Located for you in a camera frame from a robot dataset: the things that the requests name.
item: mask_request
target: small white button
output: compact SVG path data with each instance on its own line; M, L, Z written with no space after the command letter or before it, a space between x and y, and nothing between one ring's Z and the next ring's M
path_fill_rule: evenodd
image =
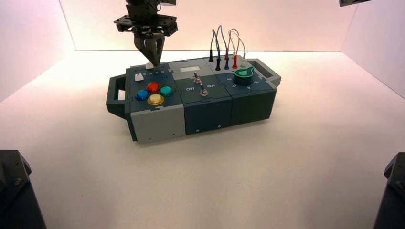
M152 64L152 63L146 63L145 68L146 68L146 69L152 69L152 68L153 68L153 64Z
M135 81L142 81L143 80L143 75L141 73L135 74Z

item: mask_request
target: yellow button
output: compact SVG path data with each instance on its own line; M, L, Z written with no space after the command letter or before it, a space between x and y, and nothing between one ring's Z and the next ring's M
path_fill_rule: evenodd
M163 102L164 98L160 94L151 94L148 98L148 104L150 105L160 105Z

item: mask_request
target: white label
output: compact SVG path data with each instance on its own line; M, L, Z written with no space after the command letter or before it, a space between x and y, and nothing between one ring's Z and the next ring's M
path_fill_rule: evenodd
M135 74L135 81L142 81L143 80L143 75L141 73Z
M199 66L187 67L187 68L180 68L180 72L191 72L191 71L198 71L200 69Z

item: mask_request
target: carrying handle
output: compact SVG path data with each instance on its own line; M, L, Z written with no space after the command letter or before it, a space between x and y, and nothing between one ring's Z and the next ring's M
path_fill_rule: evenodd
M125 100L118 100L119 90L125 91L125 75L110 78L106 101L108 112L125 119Z

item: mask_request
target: white table surface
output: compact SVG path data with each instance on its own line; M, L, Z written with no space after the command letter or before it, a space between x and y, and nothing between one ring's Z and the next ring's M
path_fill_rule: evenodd
M340 52L247 58L282 76L269 120L139 145L105 103L145 59L77 51L0 104L0 148L30 163L50 229L371 228L405 100Z

